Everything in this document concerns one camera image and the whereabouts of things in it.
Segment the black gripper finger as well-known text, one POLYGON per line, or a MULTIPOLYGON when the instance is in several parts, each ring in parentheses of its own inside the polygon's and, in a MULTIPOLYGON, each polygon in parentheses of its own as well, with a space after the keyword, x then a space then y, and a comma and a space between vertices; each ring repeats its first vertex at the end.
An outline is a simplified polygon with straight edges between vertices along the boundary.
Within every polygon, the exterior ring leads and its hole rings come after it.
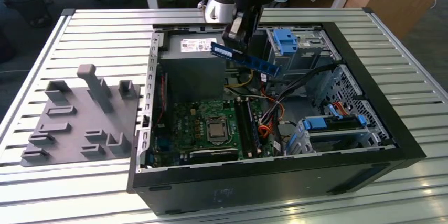
POLYGON ((254 6, 247 13, 247 27, 246 27, 246 50, 249 50, 254 34, 258 30, 259 21, 263 13, 263 6, 254 6))
POLYGON ((246 43, 245 43, 246 31, 242 28, 243 24, 245 24, 245 13, 237 12, 233 18, 233 22, 226 27, 226 30, 222 36, 226 46, 229 46, 233 49, 245 49, 246 47, 246 43))

